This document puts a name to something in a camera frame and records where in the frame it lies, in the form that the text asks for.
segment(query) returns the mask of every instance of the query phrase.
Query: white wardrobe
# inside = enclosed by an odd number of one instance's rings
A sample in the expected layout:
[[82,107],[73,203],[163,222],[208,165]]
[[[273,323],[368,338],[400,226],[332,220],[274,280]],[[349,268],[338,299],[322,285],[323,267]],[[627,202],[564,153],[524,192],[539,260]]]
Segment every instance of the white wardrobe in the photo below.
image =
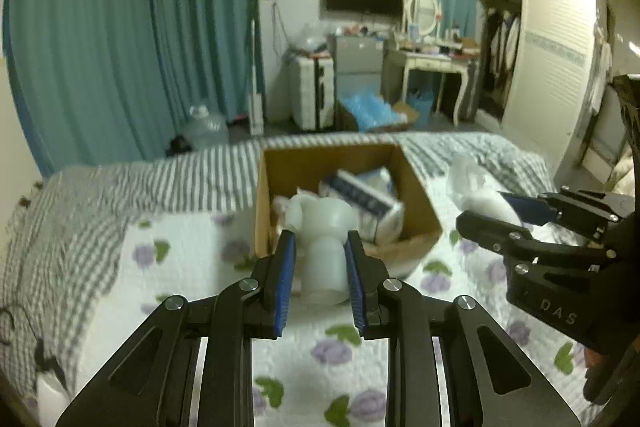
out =
[[596,0],[522,0],[520,39],[502,121],[476,121],[555,173],[578,123],[593,58]]

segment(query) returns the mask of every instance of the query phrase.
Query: floral bedspread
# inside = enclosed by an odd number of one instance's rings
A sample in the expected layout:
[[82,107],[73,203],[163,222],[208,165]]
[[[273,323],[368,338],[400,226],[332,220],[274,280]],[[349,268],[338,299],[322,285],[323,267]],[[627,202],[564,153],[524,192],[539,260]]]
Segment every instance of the floral bedspread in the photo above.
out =
[[[428,191],[445,233],[407,281],[440,299],[475,297],[586,423],[596,410],[582,397],[583,347],[507,303],[501,256],[462,239],[454,229],[458,210],[446,195],[446,179],[430,180]],[[165,214],[130,227],[118,279],[98,304],[88,328],[77,390],[166,295],[198,299],[245,277],[250,269],[246,260],[252,254],[251,223],[247,212]],[[547,227],[536,227],[533,234],[543,241],[554,237]],[[203,342],[192,425],[196,425],[205,347]],[[449,425],[442,357],[439,344],[435,347],[443,425]],[[362,341],[348,303],[310,309],[292,298],[283,337],[254,341],[253,359],[258,427],[383,425],[387,342]]]

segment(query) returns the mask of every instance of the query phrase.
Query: hanging clothes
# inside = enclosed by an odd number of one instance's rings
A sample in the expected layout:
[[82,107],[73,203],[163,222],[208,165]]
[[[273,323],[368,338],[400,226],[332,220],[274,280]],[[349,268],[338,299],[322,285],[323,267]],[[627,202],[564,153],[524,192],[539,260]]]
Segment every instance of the hanging clothes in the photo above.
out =
[[491,42],[490,67],[495,78],[495,89],[502,89],[513,70],[518,38],[520,37],[520,17],[505,11],[502,24]]
[[611,54],[611,46],[608,42],[604,42],[600,49],[600,60],[596,68],[593,80],[593,94],[591,95],[591,110],[594,114],[600,112],[600,104],[604,96],[604,88],[609,80],[609,71],[613,67],[613,56]]
[[482,89],[492,91],[495,89],[496,78],[491,68],[491,42],[494,35],[502,25],[502,13],[497,10],[491,10],[484,23],[484,31],[482,32]]

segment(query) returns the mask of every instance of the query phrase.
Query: white plastic container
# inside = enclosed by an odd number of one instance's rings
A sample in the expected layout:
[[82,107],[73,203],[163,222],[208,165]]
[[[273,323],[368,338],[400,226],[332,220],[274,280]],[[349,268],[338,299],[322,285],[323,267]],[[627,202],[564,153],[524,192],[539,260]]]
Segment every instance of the white plastic container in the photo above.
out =
[[296,234],[303,264],[301,295],[305,301],[334,305],[349,298],[344,244],[358,229],[358,214],[337,198],[298,194],[289,202],[285,228]]

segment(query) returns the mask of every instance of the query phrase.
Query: clothes on shelf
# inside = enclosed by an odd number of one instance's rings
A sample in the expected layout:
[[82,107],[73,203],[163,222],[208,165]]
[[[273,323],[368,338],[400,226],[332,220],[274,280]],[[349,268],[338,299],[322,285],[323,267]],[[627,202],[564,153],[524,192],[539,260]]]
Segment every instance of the clothes on shelf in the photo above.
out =
[[482,42],[485,57],[480,105],[495,118],[502,118],[506,107],[519,38],[520,16],[492,10]]

